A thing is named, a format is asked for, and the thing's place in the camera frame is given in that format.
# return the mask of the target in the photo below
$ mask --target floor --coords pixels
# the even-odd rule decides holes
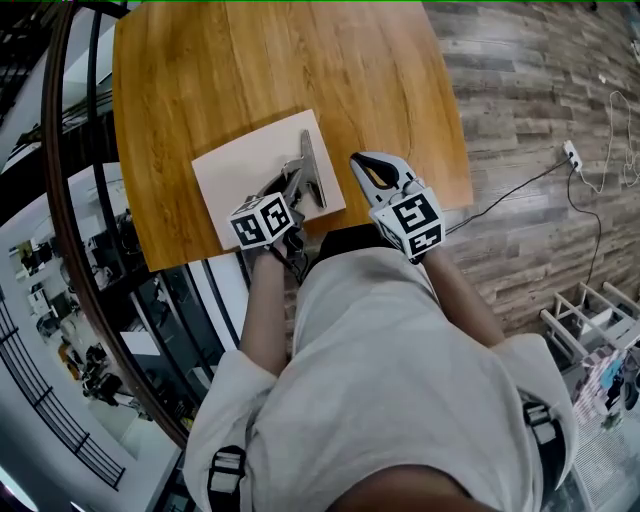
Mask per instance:
[[[621,4],[425,3],[438,36],[463,123],[474,205],[446,214],[447,225],[564,159],[571,139],[587,180],[597,184],[609,142],[609,95],[631,104],[632,144],[640,150],[640,64],[630,50]],[[599,78],[602,75],[606,83]],[[609,281],[637,298],[640,285],[640,182],[623,184],[627,109],[614,97],[614,142],[602,194],[577,175],[571,197],[602,220],[590,285]],[[640,172],[640,158],[637,165]],[[541,332],[554,292],[572,298],[586,282],[597,222],[567,201],[565,165],[531,183],[446,245],[509,334]],[[635,175],[630,172],[627,177]],[[295,292],[288,297],[293,328]]]

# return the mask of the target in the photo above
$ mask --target person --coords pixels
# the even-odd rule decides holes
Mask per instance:
[[[414,266],[368,225],[329,233],[318,260],[290,361],[284,267],[266,251],[255,262],[239,350],[220,360],[188,440],[198,506],[539,510],[577,449],[544,339],[506,338],[440,246]],[[531,399],[560,425],[551,485],[523,414]],[[224,470],[234,461],[235,478]]]

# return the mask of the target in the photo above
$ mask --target curved handrail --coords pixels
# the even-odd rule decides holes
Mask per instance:
[[[125,381],[149,415],[181,448],[186,447],[187,431],[164,408],[120,334],[112,329],[102,307],[84,246],[78,231],[67,179],[62,173],[62,77],[75,3],[60,5],[55,22],[42,88],[42,147],[47,198],[56,239],[73,282],[82,310],[92,327],[102,336],[123,370]]]

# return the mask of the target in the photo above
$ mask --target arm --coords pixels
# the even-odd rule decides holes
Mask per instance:
[[[253,267],[240,350],[276,377],[287,365],[284,266],[266,251]]]
[[[462,272],[436,247],[422,259],[427,275],[449,321],[485,347],[504,341],[498,319]]]

